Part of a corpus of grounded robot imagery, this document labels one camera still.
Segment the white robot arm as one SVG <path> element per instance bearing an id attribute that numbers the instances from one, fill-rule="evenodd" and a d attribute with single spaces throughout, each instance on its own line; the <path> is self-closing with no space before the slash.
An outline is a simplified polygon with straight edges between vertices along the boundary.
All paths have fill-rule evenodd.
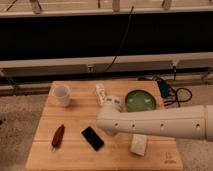
<path id="1" fill-rule="evenodd" d="M 124 113 L 118 100 L 116 96 L 106 97 L 97 115 L 97 126 L 109 134 L 124 132 L 213 142 L 213 105 Z"/>

